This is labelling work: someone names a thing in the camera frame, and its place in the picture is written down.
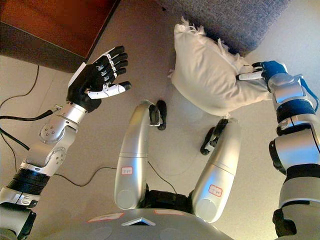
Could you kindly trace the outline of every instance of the white sticker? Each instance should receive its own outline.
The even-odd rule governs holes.
[[[121,212],[121,213],[112,213],[112,214],[97,216],[97,217],[92,218],[92,219],[90,219],[89,221],[87,221],[87,223],[116,220],[116,219],[121,218],[123,215],[125,215],[124,212]]]
[[[121,168],[121,174],[122,175],[132,175],[132,166],[124,166]]]
[[[169,209],[155,209],[154,213],[158,215],[179,215],[179,216],[185,215],[182,211],[169,210]]]
[[[221,197],[222,195],[222,188],[215,186],[215,185],[210,185],[209,187],[209,193],[217,196],[217,197]]]

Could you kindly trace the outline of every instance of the gray fabric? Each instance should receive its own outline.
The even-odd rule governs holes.
[[[203,25],[207,36],[221,38],[230,52],[245,56],[261,43],[268,28],[291,0],[156,0],[168,11]]]

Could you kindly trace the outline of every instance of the black cable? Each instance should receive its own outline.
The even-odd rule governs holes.
[[[15,169],[15,172],[17,172],[17,158],[16,158],[15,151],[13,150],[12,146],[7,142],[7,140],[6,140],[5,137],[3,136],[2,132],[1,132],[1,136],[2,136],[2,139],[4,140],[4,142],[8,145],[8,147],[11,149],[11,151],[12,151],[12,153],[13,153],[13,157],[14,157],[14,169]]]
[[[173,186],[170,182],[168,182],[167,180],[165,180],[163,177],[161,177],[161,176],[157,173],[157,171],[155,170],[155,168],[151,165],[151,163],[150,163],[149,161],[148,161],[148,164],[150,165],[150,167],[152,168],[152,170],[155,172],[155,174],[157,174],[159,178],[161,178],[163,181],[165,181],[167,184],[169,184],[169,185],[172,187],[173,191],[177,194],[177,191],[176,191],[176,189],[174,188],[174,186]],[[98,168],[98,169],[93,173],[93,175],[90,177],[90,179],[89,179],[85,184],[77,184],[77,183],[73,182],[72,180],[70,180],[69,178],[67,178],[67,177],[65,177],[65,176],[63,176],[63,175],[61,175],[61,174],[57,174],[57,173],[56,173],[56,174],[54,174],[54,175],[55,175],[55,176],[60,176],[60,177],[64,178],[65,180],[67,180],[68,182],[70,182],[71,184],[73,184],[73,185],[75,185],[75,186],[77,186],[77,187],[84,187],[84,186],[87,186],[87,185],[92,181],[92,179],[94,178],[94,176],[96,175],[96,173],[97,173],[99,170],[101,170],[101,169],[113,169],[113,170],[116,170],[117,168],[116,168],[116,167],[110,167],[110,166],[100,167],[100,168]]]
[[[36,121],[36,120],[39,120],[39,119],[43,119],[49,115],[53,114],[53,111],[52,110],[48,110],[44,113],[42,113],[41,115],[39,116],[36,116],[36,117],[32,117],[32,118],[26,118],[26,117],[18,117],[18,116],[0,116],[0,120],[1,119],[10,119],[10,120],[17,120],[17,121],[26,121],[26,122],[29,122],[29,121]],[[8,138],[12,139],[13,141],[15,141],[16,143],[20,144],[22,147],[24,147],[25,149],[29,150],[30,148],[24,144],[23,142],[21,142],[20,140],[16,139],[14,136],[12,136],[11,134],[7,133],[5,130],[3,130],[1,127],[0,127],[0,133],[1,134],[4,134],[6,135]]]
[[[16,96],[8,97],[7,99],[5,99],[5,100],[0,104],[0,109],[1,109],[1,107],[5,104],[5,102],[7,102],[8,100],[13,99],[13,98],[17,98],[17,97],[24,97],[24,96],[27,96],[29,93],[31,93],[31,91],[35,88],[36,83],[37,83],[37,81],[38,81],[39,68],[40,68],[40,66],[38,65],[38,66],[37,66],[37,69],[36,69],[35,81],[34,81],[32,87],[30,88],[30,90],[29,90],[26,94],[23,94],[23,95],[16,95]],[[15,151],[14,151],[13,148],[10,146],[10,144],[8,143],[8,141],[5,139],[5,137],[4,137],[4,135],[2,134],[2,132],[0,132],[0,135],[1,135],[2,139],[4,140],[4,142],[8,145],[8,147],[11,149],[11,151],[12,151],[12,153],[13,153],[15,172],[17,172],[17,158],[16,158]]]
[[[316,101],[316,106],[314,111],[316,112],[319,108],[319,98],[317,97],[317,95],[314,94],[314,92],[308,87],[306,81],[300,77],[300,81],[301,81],[301,85],[306,89],[306,91],[314,98],[314,100]]]
[[[167,184],[169,184],[169,185],[172,187],[172,189],[173,189],[173,191],[175,192],[175,194],[177,194],[177,191],[176,191],[176,189],[174,188],[174,186],[172,186],[172,184],[171,184],[170,182],[168,182],[168,181],[165,180],[162,176],[160,176],[159,173],[157,173],[157,171],[155,170],[155,168],[151,165],[151,163],[150,163],[149,161],[148,161],[148,164],[150,165],[150,167],[152,168],[152,170],[155,172],[155,174],[157,174],[159,178],[161,178],[163,181],[165,181]]]
[[[76,183],[74,183],[73,181],[71,181],[70,179],[68,179],[67,177],[65,177],[65,176],[63,176],[63,175],[61,175],[61,174],[57,174],[57,173],[56,173],[56,174],[54,174],[54,175],[63,177],[65,180],[69,181],[70,183],[72,183],[72,184],[75,185],[75,186],[84,187],[84,186],[87,186],[87,185],[91,182],[91,180],[94,178],[94,176],[96,175],[96,173],[97,173],[99,170],[101,170],[101,169],[113,169],[113,170],[116,170],[117,168],[116,168],[116,167],[110,167],[110,166],[100,167],[100,168],[98,168],[98,169],[93,173],[93,175],[90,177],[89,181],[87,181],[85,184],[76,184]]]

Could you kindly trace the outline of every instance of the white fingertip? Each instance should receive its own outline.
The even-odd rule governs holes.
[[[238,77],[239,77],[239,80],[241,81],[261,79],[262,71],[243,73],[243,74],[240,74]]]

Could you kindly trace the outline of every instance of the wooden cabinet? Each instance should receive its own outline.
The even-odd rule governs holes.
[[[119,0],[2,0],[1,54],[74,72]]]

